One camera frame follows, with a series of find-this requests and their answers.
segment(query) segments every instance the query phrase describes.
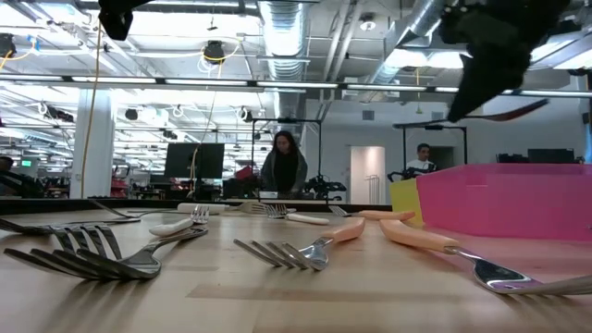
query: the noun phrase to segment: white door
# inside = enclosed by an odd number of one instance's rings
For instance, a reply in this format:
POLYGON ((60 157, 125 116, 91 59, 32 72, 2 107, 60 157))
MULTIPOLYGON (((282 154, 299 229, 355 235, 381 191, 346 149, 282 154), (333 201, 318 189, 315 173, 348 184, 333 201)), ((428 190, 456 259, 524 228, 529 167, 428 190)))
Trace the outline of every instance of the white door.
POLYGON ((386 203, 385 147, 351 147, 350 203, 386 203))

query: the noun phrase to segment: utensil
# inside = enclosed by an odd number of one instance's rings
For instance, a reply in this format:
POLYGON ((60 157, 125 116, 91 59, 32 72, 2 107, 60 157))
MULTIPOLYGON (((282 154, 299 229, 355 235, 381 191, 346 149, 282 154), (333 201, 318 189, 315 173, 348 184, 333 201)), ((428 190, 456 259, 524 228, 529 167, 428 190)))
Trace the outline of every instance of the utensil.
POLYGON ((380 220, 382 232, 392 241, 413 247, 457 254, 474 264, 473 275, 486 290, 498 294, 580 295, 592 293, 592 276, 543 283, 527 275, 496 265, 461 247, 454 239, 410 228, 397 220, 380 220))
POLYGON ((74 246, 68 235, 71 235, 74 242, 80 248, 89 249, 89 245, 84 237, 86 232, 92 240, 97 252, 107 257, 105 247, 99 234, 102 234, 111 247, 111 251, 116 258, 121 258, 121 252, 113 231, 105 226, 67 226, 54 229, 54 234, 63 248, 55 250, 53 253, 47 253, 42 250, 32 249, 30 254, 20 252, 14 249, 5 249, 4 253, 11 258, 33 268, 41 269, 48 273, 59 275, 74 276, 78 278, 102 279, 103 276, 116 278, 110 270, 105 270, 100 266, 94 265, 76 256, 74 246))
POLYGON ((345 225, 322 232, 318 240, 300 250, 287 242, 276 245, 272 241, 266 241, 267 247, 255 240, 251 240, 251 245, 240 240, 233 242, 255 258, 274 267, 299 267, 300 269, 311 267, 316 271, 321 271, 328 265, 328 256, 324 247, 333 242, 338 243, 358 238, 362 235, 364 226, 363 218, 349 217, 346 219, 345 225))
POLYGON ((391 219, 406 221, 415 217, 415 212, 382 212, 382 211, 362 211, 356 214, 371 220, 391 219))
MULTIPOLYGON (((86 227, 80 227, 80 229, 86 232, 89 231, 86 227)), ((74 237, 75 242, 80 246, 79 252, 91 256, 92 260, 84 260, 78 257, 69 246, 65 247, 64 251, 55 250, 53 253, 47 253, 38 249, 32 249, 30 254, 14 249, 5 249, 4 253, 25 265, 41 269, 48 273, 86 279, 145 279, 154 278, 160 272, 160 262, 152 257, 152 254, 159 247, 173 241, 183 241, 199 237, 205 233, 207 233, 206 229, 192 228, 172 237, 152 242, 142 248, 138 253, 126 259, 121 259, 116 241, 116 248, 112 248, 112 250, 116 258, 119 259, 118 261, 106 257, 105 248, 102 243, 96 246, 99 254, 92 253, 88 244, 80 242, 80 237, 74 237)))
POLYGON ((233 207, 228 204, 201 204, 201 203, 180 203, 177 210, 182 213, 190 213, 195 208, 195 205, 208 206, 212 213, 234 212, 241 211, 251 215, 264 215, 265 203, 243 203, 239 206, 233 207))
POLYGON ((189 228, 173 236, 153 241, 132 256, 117 261, 82 248, 77 250, 77 255, 94 265, 110 270, 113 273, 117 272, 117 278, 120 279, 150 279, 158 276, 162 267, 161 262, 153 257, 156 250, 171 242, 201 237, 207 232, 206 228, 189 228))
POLYGON ((139 218, 128 218, 128 219, 115 219, 105 221, 82 221, 82 222, 67 222, 56 225, 43 225, 43 226, 21 226, 16 223, 6 221, 0 218, 0 229, 9 232, 16 232, 28 236, 42 236, 51 235, 53 233, 52 228, 59 226, 82 226, 82 225, 116 225, 124 223, 140 222, 139 218))
POLYGON ((336 206, 336 205, 330 205, 329 209, 331 210, 331 212, 333 212, 333 214, 335 214, 336 216, 339 217, 352 217, 352 214, 344 211, 341 207, 336 206))
POLYGON ((150 233, 159 236, 159 237, 166 237, 170 235, 174 235, 183 229, 190 228, 194 224, 203 225, 207 224, 208 219, 210 218, 210 208, 208 206, 201 207, 200 205, 196 205, 195 209, 191 213, 189 218, 184 218, 179 222, 173 224, 164 224, 160 226, 156 226, 150 228, 150 233))
POLYGON ((294 222, 303 222, 319 226, 326 226, 329 224, 329 220, 326 218, 290 213, 285 204, 269 204, 265 207, 265 211, 267 212, 267 217, 269 218, 285 218, 294 222))

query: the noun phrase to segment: wooden table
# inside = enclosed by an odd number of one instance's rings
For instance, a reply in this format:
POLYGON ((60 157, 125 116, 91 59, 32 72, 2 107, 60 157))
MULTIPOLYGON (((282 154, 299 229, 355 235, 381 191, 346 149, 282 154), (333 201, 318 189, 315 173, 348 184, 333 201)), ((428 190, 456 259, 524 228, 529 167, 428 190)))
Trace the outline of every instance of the wooden table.
MULTIPOLYGON (((43 215, 45 221, 96 219, 91 211, 43 215)), ((41 216, 3 216, 39 221, 41 216)), ((146 216, 113 227, 122 252, 140 249, 148 228, 180 216, 146 216)), ((341 220, 332 217, 332 224, 341 220)), ((330 267, 272 268, 232 244, 241 240, 307 245, 326 227, 259 217, 212 216, 207 236, 169 245, 160 277, 98 283, 31 269, 0 255, 0 327, 6 333, 370 333, 591 332, 592 296, 504 297, 472 281, 463 259, 386 240, 376 223, 329 250, 330 267)), ((502 265, 552 281, 592 274, 592 244, 459 237, 502 265)), ((0 246, 57 246, 49 237, 0 233, 0 246)))

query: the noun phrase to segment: doorway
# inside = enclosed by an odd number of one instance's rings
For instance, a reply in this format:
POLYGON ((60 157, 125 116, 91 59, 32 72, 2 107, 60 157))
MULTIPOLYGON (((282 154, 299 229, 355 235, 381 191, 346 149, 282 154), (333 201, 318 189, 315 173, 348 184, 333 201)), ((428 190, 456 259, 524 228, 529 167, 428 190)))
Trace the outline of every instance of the doorway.
POLYGON ((385 147, 351 147, 350 204, 385 204, 385 147))
POLYGON ((429 161, 435 163, 438 170, 455 167, 454 147, 431 146, 429 148, 429 161))

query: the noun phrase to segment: pink container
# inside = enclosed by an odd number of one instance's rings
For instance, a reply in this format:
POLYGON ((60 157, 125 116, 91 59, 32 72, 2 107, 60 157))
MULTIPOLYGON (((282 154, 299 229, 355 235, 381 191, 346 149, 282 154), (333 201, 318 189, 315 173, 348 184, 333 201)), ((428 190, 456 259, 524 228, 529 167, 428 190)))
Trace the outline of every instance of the pink container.
POLYGON ((458 166, 417 178, 424 222, 469 235, 592 241, 592 166, 458 166))

